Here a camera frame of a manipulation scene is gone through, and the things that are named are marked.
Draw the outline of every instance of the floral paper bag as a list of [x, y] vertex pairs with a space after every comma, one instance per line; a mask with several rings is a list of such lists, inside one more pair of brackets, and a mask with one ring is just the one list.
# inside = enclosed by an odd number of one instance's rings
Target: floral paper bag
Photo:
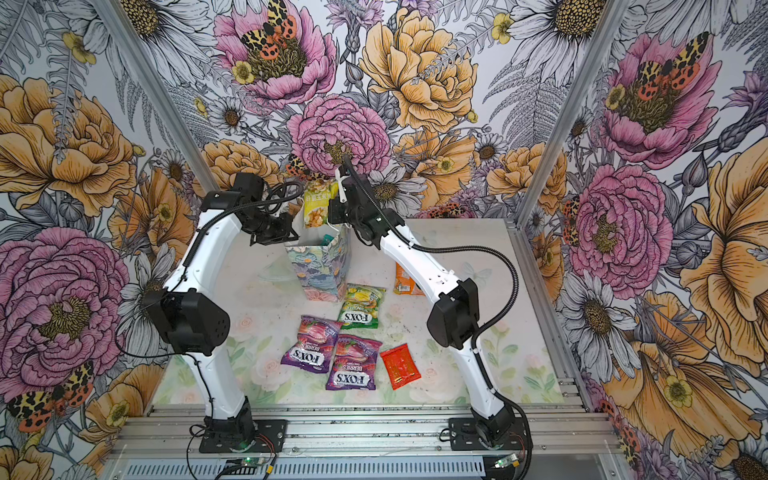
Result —
[[328, 245], [296, 245], [286, 243], [288, 259], [299, 277], [306, 298], [323, 302], [340, 302], [346, 293], [349, 270], [349, 229], [339, 232], [326, 226], [333, 240]]

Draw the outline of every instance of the orange snack packet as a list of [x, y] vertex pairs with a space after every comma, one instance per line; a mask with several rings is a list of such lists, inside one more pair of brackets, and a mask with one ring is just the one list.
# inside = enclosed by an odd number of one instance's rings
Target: orange snack packet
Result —
[[407, 343], [382, 352], [379, 356], [382, 357], [386, 372], [389, 374], [392, 390], [397, 390], [406, 383], [422, 378], [422, 374], [419, 373], [413, 362]]
[[395, 270], [395, 293], [398, 295], [424, 295], [422, 289], [416, 285], [406, 269], [402, 268], [399, 263], [396, 263]]

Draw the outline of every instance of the orange peony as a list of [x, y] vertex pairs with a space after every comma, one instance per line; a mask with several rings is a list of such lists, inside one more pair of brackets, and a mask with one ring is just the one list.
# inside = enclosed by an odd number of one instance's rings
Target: orange peony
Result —
[[768, 359], [768, 138], [710, 172], [709, 211], [696, 218], [714, 231], [712, 250], [680, 272], [691, 304], [707, 316], [707, 338], [725, 362], [753, 376]]
[[563, 287], [563, 253], [562, 241], [551, 233], [546, 237], [542, 233], [533, 239], [533, 255], [538, 265], [538, 271], [544, 277], [549, 298], [552, 302], [560, 296]]
[[76, 91], [72, 132], [57, 152], [51, 99], [60, 93], [41, 78], [21, 86], [0, 75], [0, 191], [26, 194], [16, 208], [37, 203], [47, 188], [67, 192], [96, 217], [136, 187], [133, 145], [96, 97]]
[[368, 31], [360, 67], [376, 81], [371, 90], [395, 95], [401, 127], [445, 133], [472, 110], [478, 66], [470, 63], [469, 56], [438, 74], [425, 74], [438, 55], [452, 46], [452, 33], [435, 30], [432, 20], [418, 10], [408, 13], [407, 8], [397, 12], [394, 33], [381, 22]]
[[[235, 184], [235, 174], [240, 172], [256, 174], [262, 177], [270, 187], [281, 184], [284, 180], [283, 174], [280, 173], [280, 165], [276, 161], [270, 160], [245, 142], [238, 144], [224, 139], [206, 144], [203, 147], [203, 157], [221, 190], [232, 188]], [[193, 188], [198, 196], [205, 197], [205, 192], [197, 178]]]
[[159, 365], [139, 365], [112, 380], [109, 390], [92, 402], [85, 416], [94, 424], [80, 431], [80, 438], [97, 443], [115, 435], [129, 417], [142, 416], [163, 377]]
[[112, 246], [135, 253], [144, 250], [157, 255], [163, 243], [176, 249], [181, 260], [194, 235], [192, 211], [186, 200], [171, 187], [159, 168], [152, 169], [151, 179], [142, 178], [140, 193], [119, 197], [108, 226]]
[[423, 210], [449, 201], [472, 179], [472, 165], [480, 165], [474, 137], [446, 135], [440, 140], [435, 132], [418, 131], [400, 137], [392, 152], [395, 159], [417, 164], [412, 177], [426, 179], [426, 190], [419, 192]]
[[[732, 389], [723, 367], [707, 362], [713, 344], [697, 318], [670, 292], [647, 291], [638, 299], [643, 316], [640, 328], [627, 340], [642, 367], [633, 379], [619, 370], [621, 379], [605, 383], [621, 414], [659, 442], [669, 432], [672, 451], [689, 456], [722, 435], [725, 449], [715, 460], [724, 467], [739, 455], [737, 440], [760, 436], [760, 422], [750, 420], [752, 410], [725, 391]], [[682, 332], [670, 320], [687, 322]], [[749, 386], [737, 381], [741, 391]]]
[[[521, 147], [517, 151], [502, 155], [499, 159], [502, 168], [488, 172], [488, 192], [491, 195], [514, 195], [517, 192], [526, 191], [531, 185], [533, 174], [541, 161], [544, 147], [545, 144], [542, 142], [531, 148]], [[561, 151], [538, 199], [538, 204], [548, 215], [554, 215], [554, 212], [560, 207], [563, 197], [565, 197], [566, 167], [565, 152]]]

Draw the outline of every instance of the purple candy bag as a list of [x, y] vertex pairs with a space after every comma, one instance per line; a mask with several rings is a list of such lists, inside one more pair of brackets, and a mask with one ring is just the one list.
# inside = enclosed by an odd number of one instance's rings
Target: purple candy bag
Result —
[[336, 359], [326, 390], [376, 390], [373, 374], [381, 342], [354, 335], [339, 335]]
[[341, 325], [333, 320], [302, 315], [296, 335], [299, 341], [283, 355], [280, 363], [297, 366], [307, 372], [328, 373]]

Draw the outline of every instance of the white table surface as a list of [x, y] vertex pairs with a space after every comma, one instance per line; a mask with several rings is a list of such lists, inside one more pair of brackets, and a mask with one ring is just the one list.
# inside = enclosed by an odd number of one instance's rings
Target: white table surface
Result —
[[[500, 250], [514, 263], [503, 220], [408, 220], [422, 244], [450, 247], [480, 244]], [[335, 319], [341, 303], [306, 299], [287, 261], [282, 245], [248, 246], [241, 233], [233, 242], [217, 280], [214, 301], [230, 315], [227, 346], [233, 369], [251, 405], [468, 403], [467, 389], [447, 349], [429, 335], [426, 320], [432, 305], [424, 296], [395, 295], [395, 261], [375, 247], [351, 236], [352, 263], [347, 280], [387, 289], [378, 329], [350, 329], [343, 333], [383, 342], [382, 351], [408, 343], [422, 378], [392, 390], [381, 359], [376, 367], [376, 390], [325, 390], [328, 374], [305, 372], [280, 365], [282, 355], [296, 342], [302, 314]], [[437, 255], [446, 268], [478, 284], [480, 318], [486, 321], [506, 303], [511, 288], [507, 269], [494, 257], [477, 252]], [[511, 312], [481, 338], [490, 370], [501, 391], [520, 403], [562, 402], [544, 338], [520, 278], [520, 291]], [[202, 403], [200, 390], [186, 367], [173, 357], [154, 397], [156, 404]]]

